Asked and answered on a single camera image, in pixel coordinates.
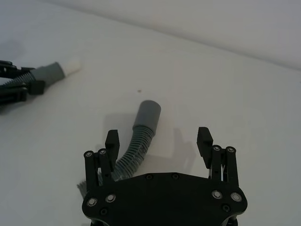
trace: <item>white table surface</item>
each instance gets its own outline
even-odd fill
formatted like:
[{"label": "white table surface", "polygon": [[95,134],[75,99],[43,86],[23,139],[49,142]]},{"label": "white table surface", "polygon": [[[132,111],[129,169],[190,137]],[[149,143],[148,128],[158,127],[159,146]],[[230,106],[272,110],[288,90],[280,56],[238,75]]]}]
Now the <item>white table surface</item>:
[{"label": "white table surface", "polygon": [[207,177],[196,137],[237,149],[248,209],[242,226],[295,226],[301,216],[301,73],[31,0],[0,7],[0,58],[38,67],[79,56],[82,70],[0,116],[0,225],[88,226],[76,184],[83,153],[118,129],[120,155],[139,104],[161,117],[137,175]]}]

